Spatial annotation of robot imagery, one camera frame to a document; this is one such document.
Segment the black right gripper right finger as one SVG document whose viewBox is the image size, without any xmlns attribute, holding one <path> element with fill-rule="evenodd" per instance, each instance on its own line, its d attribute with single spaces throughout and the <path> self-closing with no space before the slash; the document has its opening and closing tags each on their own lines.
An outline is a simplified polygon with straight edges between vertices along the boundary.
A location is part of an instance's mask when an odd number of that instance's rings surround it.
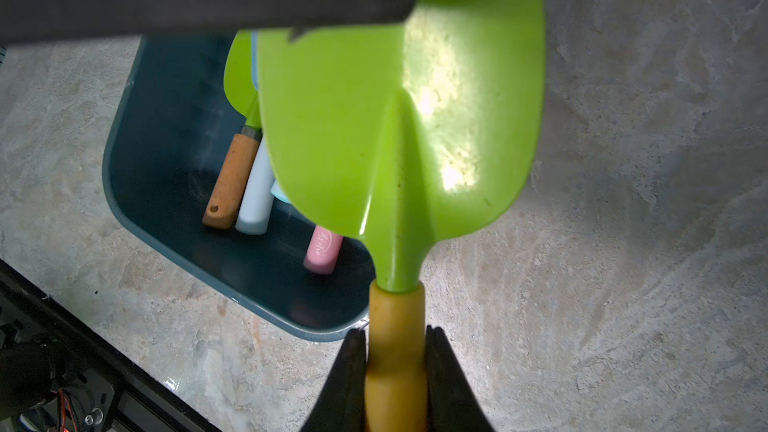
<svg viewBox="0 0 768 432">
<path fill-rule="evenodd" d="M 441 327 L 426 328 L 428 431 L 493 431 Z"/>
</svg>

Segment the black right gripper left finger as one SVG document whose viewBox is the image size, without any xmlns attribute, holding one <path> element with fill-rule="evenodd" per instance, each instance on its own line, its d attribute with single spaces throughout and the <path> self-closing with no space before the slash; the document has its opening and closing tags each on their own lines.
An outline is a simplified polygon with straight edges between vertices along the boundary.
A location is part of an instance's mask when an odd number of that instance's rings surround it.
<svg viewBox="0 0 768 432">
<path fill-rule="evenodd" d="M 366 362 L 366 333 L 362 329 L 352 329 L 345 336 L 301 431 L 365 430 Z"/>
</svg>

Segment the dark teal storage box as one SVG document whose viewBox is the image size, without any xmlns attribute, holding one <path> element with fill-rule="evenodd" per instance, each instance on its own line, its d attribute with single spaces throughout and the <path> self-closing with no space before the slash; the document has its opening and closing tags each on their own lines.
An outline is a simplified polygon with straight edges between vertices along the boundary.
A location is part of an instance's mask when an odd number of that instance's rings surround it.
<svg viewBox="0 0 768 432">
<path fill-rule="evenodd" d="M 223 89 L 233 34 L 143 38 L 113 122 L 103 185 L 118 221 L 205 284 L 286 332 L 342 339 L 368 321 L 373 262 L 345 239 L 335 270 L 303 261 L 314 224 L 275 202 L 268 230 L 249 236 L 202 222 L 244 118 Z"/>
</svg>

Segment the green shovel yellow handle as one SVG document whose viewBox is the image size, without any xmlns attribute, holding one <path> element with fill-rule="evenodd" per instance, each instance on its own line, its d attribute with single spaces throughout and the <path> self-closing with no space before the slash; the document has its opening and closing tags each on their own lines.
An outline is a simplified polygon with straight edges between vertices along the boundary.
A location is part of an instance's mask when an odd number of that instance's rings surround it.
<svg viewBox="0 0 768 432">
<path fill-rule="evenodd" d="M 498 219 L 527 180 L 545 89 L 543 0 L 418 0 L 403 23 L 258 34 L 276 179 L 315 224 L 364 244 L 365 424 L 428 423 L 422 264 Z"/>
</svg>

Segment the light blue shovel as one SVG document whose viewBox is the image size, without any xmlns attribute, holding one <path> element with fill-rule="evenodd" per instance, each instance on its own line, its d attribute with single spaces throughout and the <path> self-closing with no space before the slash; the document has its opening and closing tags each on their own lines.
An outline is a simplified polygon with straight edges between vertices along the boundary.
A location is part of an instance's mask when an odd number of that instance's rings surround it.
<svg viewBox="0 0 768 432">
<path fill-rule="evenodd" d="M 268 143 L 261 128 L 260 99 L 258 84 L 258 61 L 256 57 L 258 35 L 256 30 L 250 32 L 251 39 L 251 81 L 255 90 L 251 112 L 248 120 L 261 133 L 259 148 L 253 162 L 248 183 L 243 195 L 235 228 L 248 235 L 263 235 L 266 233 L 274 197 L 271 188 L 275 181 L 270 163 Z"/>
<path fill-rule="evenodd" d="M 271 187 L 271 193 L 273 197 L 283 203 L 291 204 L 291 200 L 287 197 L 287 195 L 282 190 L 280 184 L 277 180 L 273 182 L 273 185 Z"/>
</svg>

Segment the green shovel brown handle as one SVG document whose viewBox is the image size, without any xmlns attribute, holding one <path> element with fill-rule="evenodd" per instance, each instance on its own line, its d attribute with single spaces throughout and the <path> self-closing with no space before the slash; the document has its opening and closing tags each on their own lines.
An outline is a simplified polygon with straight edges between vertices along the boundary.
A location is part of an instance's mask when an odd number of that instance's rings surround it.
<svg viewBox="0 0 768 432">
<path fill-rule="evenodd" d="M 261 142 L 258 92 L 253 79 L 253 32 L 236 33 L 227 56 L 223 88 L 229 104 L 245 118 L 233 136 L 202 223 L 214 229 L 234 226 Z"/>
</svg>

